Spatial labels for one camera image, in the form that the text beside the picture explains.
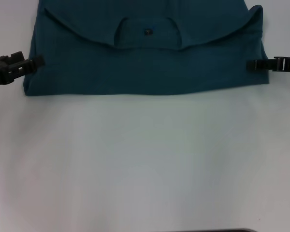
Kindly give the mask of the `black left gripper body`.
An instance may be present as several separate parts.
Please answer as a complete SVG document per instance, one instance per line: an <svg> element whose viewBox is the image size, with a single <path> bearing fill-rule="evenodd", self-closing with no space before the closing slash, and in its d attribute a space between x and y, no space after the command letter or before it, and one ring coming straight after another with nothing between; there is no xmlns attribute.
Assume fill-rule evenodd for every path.
<svg viewBox="0 0 290 232"><path fill-rule="evenodd" d="M14 82L14 78L9 74L9 65L11 64L11 57L0 57L0 85L8 85Z"/></svg>

